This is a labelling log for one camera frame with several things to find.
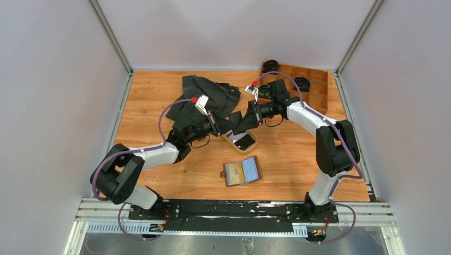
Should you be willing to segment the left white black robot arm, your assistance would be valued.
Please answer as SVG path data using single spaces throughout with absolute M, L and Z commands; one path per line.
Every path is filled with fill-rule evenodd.
M 95 195 L 101 201 L 115 205 L 128 203 L 142 208 L 149 219 L 158 219 L 163 205 L 151 188 L 138 184 L 141 173 L 150 168 L 175 164 L 191 152 L 191 143 L 208 135 L 221 136 L 235 129 L 243 119 L 241 112 L 220 118 L 213 112 L 185 127 L 174 125 L 162 143 L 142 148 L 129 148 L 121 143 L 114 145 L 90 177 Z

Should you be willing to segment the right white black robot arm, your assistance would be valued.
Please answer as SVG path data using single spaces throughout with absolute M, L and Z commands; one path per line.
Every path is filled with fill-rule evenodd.
M 264 119 L 280 115 L 315 137 L 316 163 L 320 170 L 313 187 L 305 195 L 303 216 L 317 222 L 331 208 L 333 195 L 342 179 L 363 178 L 353 125 L 348 120 L 326 117 L 300 96 L 292 97 L 283 79 L 270 82 L 269 91 L 269 102 L 260 104 L 251 100 L 244 115 L 241 112 L 229 114 L 233 132 L 239 134 L 257 128 Z

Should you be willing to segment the black credit card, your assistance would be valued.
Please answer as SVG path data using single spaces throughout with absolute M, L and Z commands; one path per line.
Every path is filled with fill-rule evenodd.
M 256 143 L 256 140 L 250 135 L 246 134 L 237 141 L 235 141 L 233 144 L 241 151 L 245 151 L 249 149 L 251 146 L 253 146 Z

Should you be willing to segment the yellow credit card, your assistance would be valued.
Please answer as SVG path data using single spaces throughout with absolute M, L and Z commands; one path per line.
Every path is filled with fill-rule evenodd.
M 228 186 L 245 183 L 244 170 L 241 163 L 228 163 L 224 165 L 224 173 Z

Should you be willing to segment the brown leather card holder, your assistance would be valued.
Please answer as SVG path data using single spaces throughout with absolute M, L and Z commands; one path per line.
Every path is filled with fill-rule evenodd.
M 220 176 L 224 178 L 226 187 L 246 185 L 262 179 L 257 156 L 223 164 Z

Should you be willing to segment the oval wooden card tray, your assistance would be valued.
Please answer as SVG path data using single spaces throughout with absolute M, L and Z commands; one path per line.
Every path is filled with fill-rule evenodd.
M 234 134 L 232 130 L 221 137 L 239 154 L 248 155 L 255 149 L 258 139 L 252 131 Z

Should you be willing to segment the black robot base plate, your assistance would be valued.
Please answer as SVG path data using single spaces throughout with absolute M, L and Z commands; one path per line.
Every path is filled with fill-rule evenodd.
M 306 212 L 303 202 L 248 200 L 161 200 L 151 209 L 131 206 L 131 220 L 161 220 L 168 231 L 293 232 L 294 223 L 338 223 L 336 206 Z

